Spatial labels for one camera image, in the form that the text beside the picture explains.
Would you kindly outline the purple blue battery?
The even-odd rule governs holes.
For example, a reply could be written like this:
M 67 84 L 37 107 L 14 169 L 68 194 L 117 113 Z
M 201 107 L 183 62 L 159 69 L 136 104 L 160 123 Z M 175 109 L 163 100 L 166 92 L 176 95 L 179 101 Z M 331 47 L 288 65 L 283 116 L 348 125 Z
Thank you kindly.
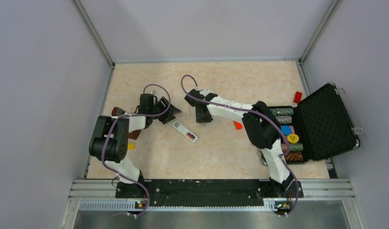
M 190 139 L 192 139 L 192 140 L 195 140 L 195 139 L 196 139 L 196 136 L 193 135 L 193 134 L 190 133 L 190 132 L 188 132 L 186 135 L 187 135 Z

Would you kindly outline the orange rectangular block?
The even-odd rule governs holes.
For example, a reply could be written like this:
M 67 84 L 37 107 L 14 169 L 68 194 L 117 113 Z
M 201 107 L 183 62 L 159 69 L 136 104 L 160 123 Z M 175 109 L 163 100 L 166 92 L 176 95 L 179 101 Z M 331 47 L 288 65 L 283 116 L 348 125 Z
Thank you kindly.
M 236 130 L 241 130 L 241 129 L 243 129 L 242 124 L 239 123 L 239 122 L 234 121 L 234 125 L 235 125 Z

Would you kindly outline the red toy brick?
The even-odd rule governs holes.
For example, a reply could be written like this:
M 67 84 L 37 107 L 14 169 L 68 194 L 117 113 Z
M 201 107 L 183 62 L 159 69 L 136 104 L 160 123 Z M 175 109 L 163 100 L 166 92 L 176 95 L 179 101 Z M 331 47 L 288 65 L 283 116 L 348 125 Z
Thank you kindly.
M 293 102 L 296 104 L 300 103 L 302 100 L 302 95 L 303 95 L 302 92 L 296 91 L 295 95 L 294 95 Z

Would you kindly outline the yellow block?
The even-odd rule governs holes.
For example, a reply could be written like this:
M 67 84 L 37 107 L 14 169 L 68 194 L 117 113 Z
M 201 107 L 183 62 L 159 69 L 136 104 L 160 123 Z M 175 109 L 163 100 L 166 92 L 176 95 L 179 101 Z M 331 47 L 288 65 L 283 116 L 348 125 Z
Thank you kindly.
M 129 143 L 128 146 L 127 146 L 127 149 L 128 150 L 135 149 L 135 144 L 134 143 Z

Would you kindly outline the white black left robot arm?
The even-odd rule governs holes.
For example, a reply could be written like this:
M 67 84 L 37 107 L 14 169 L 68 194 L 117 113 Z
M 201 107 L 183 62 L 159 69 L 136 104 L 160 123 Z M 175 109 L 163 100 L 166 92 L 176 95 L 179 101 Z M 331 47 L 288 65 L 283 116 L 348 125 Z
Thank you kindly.
M 99 116 L 88 148 L 90 156 L 103 161 L 119 178 L 120 198 L 146 196 L 142 172 L 127 156 L 129 140 L 137 139 L 153 120 L 166 124 L 181 113 L 165 97 L 154 94 L 141 94 L 139 102 L 135 110 L 138 116 L 130 116 L 119 107 L 113 109 L 112 116 Z

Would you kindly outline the brown round object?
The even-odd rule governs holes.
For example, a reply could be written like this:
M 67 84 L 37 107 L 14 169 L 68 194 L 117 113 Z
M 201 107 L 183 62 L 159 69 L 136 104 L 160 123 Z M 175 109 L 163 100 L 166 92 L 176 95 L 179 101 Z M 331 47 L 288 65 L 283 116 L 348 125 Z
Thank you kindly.
M 111 115 L 112 116 L 116 116 L 116 117 L 119 117 L 121 115 L 124 115 L 126 114 L 127 112 L 125 110 L 123 110 L 122 108 L 120 107 L 114 107 L 111 111 Z M 129 119 L 126 119 L 126 118 L 120 118 L 119 121 L 118 121 L 118 125 L 119 126 L 123 126 L 122 129 L 123 130 L 128 130 L 129 131 L 129 136 L 128 138 L 131 139 L 131 140 L 137 140 L 140 133 L 141 133 L 141 130 L 130 130 L 129 128 L 131 127 L 130 123 L 129 123 Z

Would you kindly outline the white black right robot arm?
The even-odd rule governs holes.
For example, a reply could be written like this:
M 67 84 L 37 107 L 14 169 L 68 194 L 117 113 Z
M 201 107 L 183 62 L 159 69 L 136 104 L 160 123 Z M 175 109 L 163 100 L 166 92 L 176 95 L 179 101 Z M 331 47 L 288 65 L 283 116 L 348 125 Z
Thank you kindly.
M 184 99 L 195 108 L 197 123 L 209 123 L 215 116 L 240 123 L 251 144 L 261 151 L 266 161 L 273 193 L 284 197 L 291 191 L 294 176 L 284 160 L 282 143 L 285 136 L 264 102 L 242 104 L 226 100 L 209 90 L 197 89 L 188 92 Z

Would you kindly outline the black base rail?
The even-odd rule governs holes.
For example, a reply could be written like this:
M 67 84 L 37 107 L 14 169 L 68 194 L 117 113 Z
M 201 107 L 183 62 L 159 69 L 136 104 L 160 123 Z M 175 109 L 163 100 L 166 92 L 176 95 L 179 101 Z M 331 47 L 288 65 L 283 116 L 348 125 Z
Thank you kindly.
M 119 182 L 116 198 L 149 198 L 151 207 L 261 207 L 268 198 L 295 200 L 300 184 L 281 188 L 265 179 L 152 179 L 143 186 Z

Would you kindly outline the white remote control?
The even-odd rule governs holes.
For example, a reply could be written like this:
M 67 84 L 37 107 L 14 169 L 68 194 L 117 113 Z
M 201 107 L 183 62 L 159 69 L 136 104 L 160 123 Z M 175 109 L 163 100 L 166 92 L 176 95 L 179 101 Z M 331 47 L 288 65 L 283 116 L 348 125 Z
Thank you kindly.
M 172 123 L 172 127 L 174 127 L 179 133 L 181 133 L 183 136 L 185 136 L 189 141 L 191 141 L 192 143 L 195 143 L 197 140 L 198 140 L 198 137 L 192 132 L 190 131 L 188 128 L 186 128 L 183 124 L 181 124 L 179 121 L 175 121 Z M 192 133 L 193 135 L 196 136 L 196 139 L 194 141 L 190 140 L 186 134 L 190 132 Z

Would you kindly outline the black poker chip case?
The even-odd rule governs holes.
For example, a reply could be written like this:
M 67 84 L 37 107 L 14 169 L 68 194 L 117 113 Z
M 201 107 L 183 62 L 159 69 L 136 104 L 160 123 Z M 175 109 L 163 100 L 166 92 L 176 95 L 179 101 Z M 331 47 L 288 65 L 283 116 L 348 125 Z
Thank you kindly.
M 360 139 L 341 99 L 340 89 L 327 83 L 293 106 L 270 107 L 280 126 L 299 137 L 290 143 L 287 164 L 326 160 L 358 149 Z

